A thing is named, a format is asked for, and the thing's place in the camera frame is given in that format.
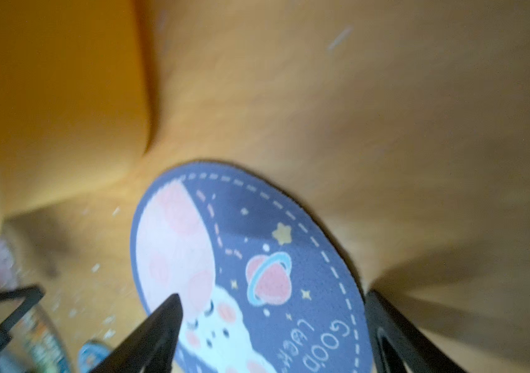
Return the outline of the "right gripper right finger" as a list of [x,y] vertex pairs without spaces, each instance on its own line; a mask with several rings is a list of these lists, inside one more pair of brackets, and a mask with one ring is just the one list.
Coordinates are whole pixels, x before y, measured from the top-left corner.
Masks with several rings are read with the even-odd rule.
[[379,292],[368,292],[364,306],[378,372],[463,371]]

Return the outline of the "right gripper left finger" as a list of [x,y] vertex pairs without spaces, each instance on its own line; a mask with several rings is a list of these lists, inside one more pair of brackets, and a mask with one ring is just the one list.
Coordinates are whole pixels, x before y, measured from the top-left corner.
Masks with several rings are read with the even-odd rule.
[[170,372],[182,325],[179,295],[170,295],[94,372]]

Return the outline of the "purple bunny round coaster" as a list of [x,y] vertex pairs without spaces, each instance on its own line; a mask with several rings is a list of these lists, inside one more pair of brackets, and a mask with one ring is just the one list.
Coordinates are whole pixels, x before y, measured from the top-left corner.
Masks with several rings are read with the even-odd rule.
[[277,188],[234,166],[160,175],[131,229],[147,313],[182,303],[185,372],[369,372],[364,300],[337,249]]

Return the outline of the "yellow plastic storage box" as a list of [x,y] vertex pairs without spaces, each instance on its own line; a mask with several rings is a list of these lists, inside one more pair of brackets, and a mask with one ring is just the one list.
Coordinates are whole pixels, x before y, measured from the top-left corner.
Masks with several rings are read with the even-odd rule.
[[149,132],[133,1],[0,1],[0,231],[121,179]]

